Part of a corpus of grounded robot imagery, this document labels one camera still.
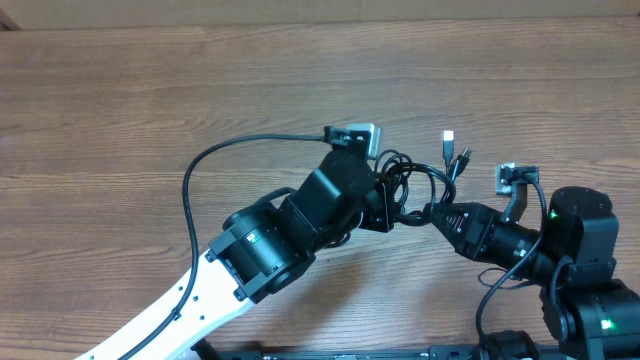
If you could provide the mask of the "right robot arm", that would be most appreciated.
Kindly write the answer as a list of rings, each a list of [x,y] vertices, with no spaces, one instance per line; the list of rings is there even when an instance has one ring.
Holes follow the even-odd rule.
[[[474,202],[438,205],[431,215],[456,253],[540,286],[543,319],[561,353],[638,357],[639,296],[613,276],[619,222],[609,197],[560,188],[543,219],[543,229],[528,229]]]

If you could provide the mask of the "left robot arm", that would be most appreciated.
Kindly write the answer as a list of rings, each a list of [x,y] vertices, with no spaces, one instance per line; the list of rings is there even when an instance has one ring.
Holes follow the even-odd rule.
[[[196,269],[93,349],[87,359],[187,359],[196,344],[301,277],[317,251],[357,228],[386,232],[394,180],[333,150],[297,190],[232,214]]]

